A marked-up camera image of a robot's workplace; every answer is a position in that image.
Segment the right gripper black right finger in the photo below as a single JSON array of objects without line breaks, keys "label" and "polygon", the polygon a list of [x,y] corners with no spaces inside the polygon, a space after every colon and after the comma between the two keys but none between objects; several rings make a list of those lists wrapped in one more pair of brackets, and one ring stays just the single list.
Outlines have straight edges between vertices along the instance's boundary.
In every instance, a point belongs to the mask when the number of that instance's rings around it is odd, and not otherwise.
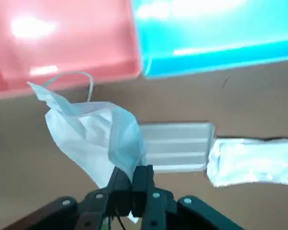
[{"label": "right gripper black right finger", "polygon": [[138,166],[132,182],[132,214],[142,230],[241,230],[242,227],[199,198],[178,200],[154,183],[152,165]]}]

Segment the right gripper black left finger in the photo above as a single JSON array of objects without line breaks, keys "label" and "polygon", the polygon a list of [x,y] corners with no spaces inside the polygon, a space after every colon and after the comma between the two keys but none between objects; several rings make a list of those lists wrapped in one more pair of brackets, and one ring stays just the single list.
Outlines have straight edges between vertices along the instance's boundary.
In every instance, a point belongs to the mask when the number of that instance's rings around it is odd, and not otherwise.
[{"label": "right gripper black left finger", "polygon": [[131,181],[114,168],[108,185],[88,193],[81,202],[61,196],[5,227],[5,230],[100,230],[107,217],[128,216]]}]

